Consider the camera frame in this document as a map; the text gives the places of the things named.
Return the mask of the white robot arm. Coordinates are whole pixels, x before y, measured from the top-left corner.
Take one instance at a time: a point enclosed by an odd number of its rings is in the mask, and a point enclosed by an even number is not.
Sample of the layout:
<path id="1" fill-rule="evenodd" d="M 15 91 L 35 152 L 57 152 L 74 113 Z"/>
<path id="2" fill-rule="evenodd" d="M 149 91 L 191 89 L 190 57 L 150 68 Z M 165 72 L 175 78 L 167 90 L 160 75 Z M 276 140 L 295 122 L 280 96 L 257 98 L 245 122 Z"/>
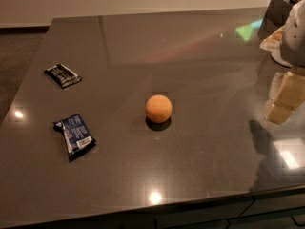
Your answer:
<path id="1" fill-rule="evenodd" d="M 291 65 L 305 67 L 305 0 L 293 5 L 284 25 L 280 53 Z"/>

